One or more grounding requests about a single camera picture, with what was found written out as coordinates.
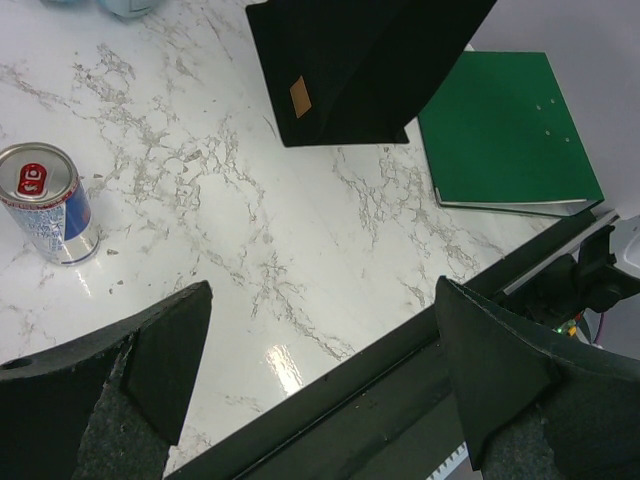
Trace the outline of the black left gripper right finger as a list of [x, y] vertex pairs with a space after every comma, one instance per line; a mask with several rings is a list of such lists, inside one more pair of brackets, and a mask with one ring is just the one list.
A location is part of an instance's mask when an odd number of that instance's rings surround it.
[[474, 469], [486, 479], [636, 479], [639, 363], [446, 277], [435, 311]]

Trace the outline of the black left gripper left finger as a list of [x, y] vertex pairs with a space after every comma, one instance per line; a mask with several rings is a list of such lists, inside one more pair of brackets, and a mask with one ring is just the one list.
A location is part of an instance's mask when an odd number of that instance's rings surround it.
[[180, 439], [211, 316], [194, 283], [1, 366], [4, 479], [160, 479]]

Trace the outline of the blue silver energy drink can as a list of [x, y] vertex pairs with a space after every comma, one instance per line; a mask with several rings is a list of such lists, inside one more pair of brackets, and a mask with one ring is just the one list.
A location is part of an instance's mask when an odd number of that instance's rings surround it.
[[28, 142], [1, 151], [1, 202], [49, 262], [75, 265], [99, 235], [77, 168], [60, 148]]

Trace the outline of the black canvas bag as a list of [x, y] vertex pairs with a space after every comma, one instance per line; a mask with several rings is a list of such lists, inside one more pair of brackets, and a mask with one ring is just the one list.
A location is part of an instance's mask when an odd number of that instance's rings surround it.
[[280, 1], [246, 15], [287, 147], [403, 144], [494, 0]]

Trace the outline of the green binder folder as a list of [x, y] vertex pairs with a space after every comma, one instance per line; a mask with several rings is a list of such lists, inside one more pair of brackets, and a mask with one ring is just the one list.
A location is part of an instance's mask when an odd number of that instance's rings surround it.
[[463, 52], [418, 122], [442, 207], [570, 217], [604, 200], [541, 52]]

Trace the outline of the light blue headphones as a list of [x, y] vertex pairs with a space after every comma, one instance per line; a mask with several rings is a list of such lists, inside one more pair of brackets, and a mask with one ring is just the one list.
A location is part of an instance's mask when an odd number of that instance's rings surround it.
[[46, 0], [41, 4], [60, 11], [84, 12], [96, 7], [99, 11], [116, 17], [131, 19], [149, 14], [158, 8], [162, 1], [159, 0]]

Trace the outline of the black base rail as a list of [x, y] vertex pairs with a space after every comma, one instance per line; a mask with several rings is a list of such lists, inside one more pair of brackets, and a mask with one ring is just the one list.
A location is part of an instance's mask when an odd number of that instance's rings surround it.
[[351, 479], [376, 460], [428, 478], [463, 442], [428, 307], [172, 473], [174, 479]]

